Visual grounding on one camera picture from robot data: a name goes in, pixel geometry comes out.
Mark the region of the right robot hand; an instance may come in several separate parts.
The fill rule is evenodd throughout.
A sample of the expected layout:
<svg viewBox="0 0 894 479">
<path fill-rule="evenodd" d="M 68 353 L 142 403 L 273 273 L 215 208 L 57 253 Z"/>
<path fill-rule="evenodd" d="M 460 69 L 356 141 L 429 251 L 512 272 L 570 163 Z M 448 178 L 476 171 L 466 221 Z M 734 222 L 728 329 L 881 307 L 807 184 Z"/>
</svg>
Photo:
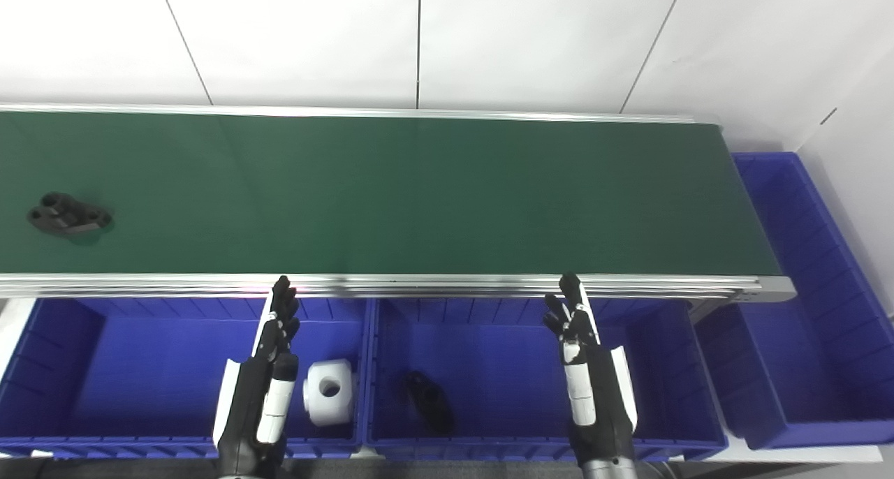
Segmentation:
<svg viewBox="0 0 894 479">
<path fill-rule="evenodd" d="M 635 478 L 638 409 L 623 346 L 601 342 L 587 291 L 575 273 L 545 296 L 543 323 L 559 343 L 571 424 L 569 445 L 585 478 Z"/>
</svg>

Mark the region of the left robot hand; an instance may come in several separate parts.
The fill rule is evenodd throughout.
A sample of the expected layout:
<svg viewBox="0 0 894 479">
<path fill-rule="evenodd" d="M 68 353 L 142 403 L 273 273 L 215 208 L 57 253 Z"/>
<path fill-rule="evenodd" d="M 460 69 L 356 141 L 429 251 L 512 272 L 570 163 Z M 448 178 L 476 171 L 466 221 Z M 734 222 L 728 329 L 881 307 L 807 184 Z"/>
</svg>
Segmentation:
<svg viewBox="0 0 894 479">
<path fill-rule="evenodd" d="M 265 298 L 251 355 L 226 363 L 212 430 L 220 478 L 280 476 L 299 374 L 299 358 L 291 351 L 299 307 L 296 290 L 282 275 Z"/>
</svg>

